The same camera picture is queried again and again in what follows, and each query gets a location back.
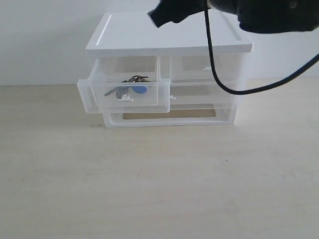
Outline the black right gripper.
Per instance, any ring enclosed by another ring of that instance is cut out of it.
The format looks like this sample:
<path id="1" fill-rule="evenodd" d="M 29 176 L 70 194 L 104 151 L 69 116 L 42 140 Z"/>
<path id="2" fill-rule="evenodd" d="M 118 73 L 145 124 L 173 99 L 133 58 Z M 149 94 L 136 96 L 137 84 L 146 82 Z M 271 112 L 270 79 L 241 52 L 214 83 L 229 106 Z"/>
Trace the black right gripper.
<path id="1" fill-rule="evenodd" d="M 148 12 L 148 16 L 159 28 L 169 22 L 180 23 L 206 9 L 206 0 L 161 0 L 155 9 Z"/>

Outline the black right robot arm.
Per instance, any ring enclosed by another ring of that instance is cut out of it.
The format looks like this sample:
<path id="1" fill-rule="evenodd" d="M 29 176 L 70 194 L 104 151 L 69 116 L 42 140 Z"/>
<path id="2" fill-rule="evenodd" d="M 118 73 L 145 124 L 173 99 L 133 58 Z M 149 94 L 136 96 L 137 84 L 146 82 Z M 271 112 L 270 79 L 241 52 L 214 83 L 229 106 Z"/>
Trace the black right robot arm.
<path id="1" fill-rule="evenodd" d="M 148 15 L 161 27 L 212 8 L 235 15 L 239 27 L 251 33 L 308 32 L 319 26 L 318 0 L 161 0 Z"/>

